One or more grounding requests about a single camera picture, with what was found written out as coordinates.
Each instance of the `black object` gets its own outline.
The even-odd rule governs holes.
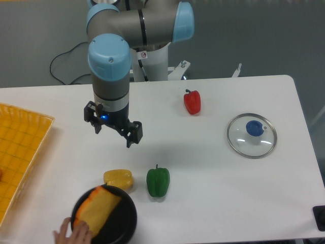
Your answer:
[[[295,240],[262,240],[262,241],[249,241],[249,242],[232,242],[232,244],[296,244]]]
[[[81,42],[81,43],[77,44],[75,47],[73,47],[71,50],[69,50],[69,51],[67,51],[67,52],[64,52],[64,53],[61,53],[61,54],[57,55],[57,56],[56,56],[56,57],[51,61],[51,63],[50,63],[50,74],[51,74],[51,76],[52,76],[54,79],[56,79],[57,81],[59,81],[61,84],[63,84],[63,85],[76,85],[76,84],[80,85],[80,83],[76,83],[76,81],[77,81],[78,79],[80,79],[80,78],[82,78],[82,77],[84,77],[84,76],[90,76],[90,74],[84,74],[84,75],[78,76],[76,79],[74,79],[73,81],[71,81],[69,84],[65,84],[62,80],[60,80],[59,78],[57,78],[57,77],[56,77],[55,75],[53,75],[53,73],[52,73],[52,64],[53,64],[53,62],[54,62],[58,57],[60,57],[60,56],[62,56],[62,55],[64,55],[64,54],[70,53],[70,52],[72,52],[73,50],[75,50],[77,47],[79,47],[80,45],[87,44],[87,43],[88,43],[88,42]]]
[[[95,3],[95,1],[94,0],[91,0],[91,4],[93,5],[93,6],[95,6],[97,3]]]
[[[325,231],[325,206],[315,206],[313,212],[318,229]]]
[[[122,200],[114,208],[106,223],[92,239],[91,244],[125,244],[130,241],[137,225],[137,211],[131,197],[122,189],[102,185],[110,193],[119,196]],[[71,215],[71,229],[75,221],[76,212],[95,188],[86,192],[76,203]]]
[[[128,105],[117,112],[105,112],[102,104],[96,105],[89,101],[84,108],[84,120],[91,123],[96,134],[101,131],[102,125],[106,125],[123,136],[126,139],[126,147],[129,148],[132,143],[139,144],[143,133],[142,123],[139,121],[130,122],[127,114]]]
[[[131,10],[129,0],[125,0],[125,8],[126,8],[127,11]]]

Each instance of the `yellow bell pepper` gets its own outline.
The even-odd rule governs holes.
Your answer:
[[[126,190],[133,185],[132,173],[127,169],[109,170],[104,173],[104,183]]]

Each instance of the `black frying pan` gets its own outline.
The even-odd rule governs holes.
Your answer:
[[[137,211],[131,197],[122,189],[102,185],[110,193],[119,196],[122,200],[113,209],[105,225],[98,235],[92,239],[91,244],[125,244],[130,241],[137,225]],[[76,212],[80,205],[88,198],[95,188],[86,192],[76,203],[71,216],[71,229],[75,221]]]

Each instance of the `yellow grid tray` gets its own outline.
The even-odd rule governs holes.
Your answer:
[[[0,227],[53,121],[53,117],[0,103]]]

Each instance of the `black cable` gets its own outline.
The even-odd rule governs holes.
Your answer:
[[[70,53],[70,52],[72,52],[73,50],[75,50],[77,47],[79,47],[80,45],[83,45],[83,44],[86,44],[86,43],[88,43],[88,42],[81,42],[81,43],[79,43],[79,44],[77,44],[74,48],[72,48],[71,50],[69,50],[69,51],[67,51],[67,52],[64,52],[64,53],[61,53],[61,54],[59,54],[59,55],[57,55],[53,60],[52,60],[52,62],[51,62],[51,64],[50,64],[50,74],[51,74],[51,76],[54,78],[54,79],[56,79],[57,81],[59,81],[61,84],[63,84],[63,85],[76,85],[76,84],[78,84],[78,85],[80,85],[80,83],[76,83],[76,81],[78,80],[78,79],[80,79],[80,78],[82,78],[82,77],[84,77],[84,76],[90,76],[91,74],[84,74],[84,75],[81,75],[81,76],[78,76],[76,79],[74,79],[72,82],[70,82],[69,84],[65,84],[63,81],[61,81],[59,78],[57,78],[55,75],[53,75],[53,73],[52,73],[52,64],[53,64],[53,62],[58,58],[58,57],[60,57],[60,56],[62,56],[62,55],[64,55],[64,54],[67,54],[67,53]]]
[[[147,46],[147,34],[146,34],[146,26],[144,23],[144,17],[143,17],[142,10],[139,9],[138,13],[139,13],[139,19],[140,19],[141,33],[142,33],[142,42],[143,42],[143,46],[146,47]]]
[[[143,64],[142,64],[141,59],[139,59],[138,62],[139,62],[140,68],[142,69],[142,73],[143,73],[144,80],[145,81],[149,81],[148,76],[147,76],[147,73],[146,73],[146,71],[143,68]]]

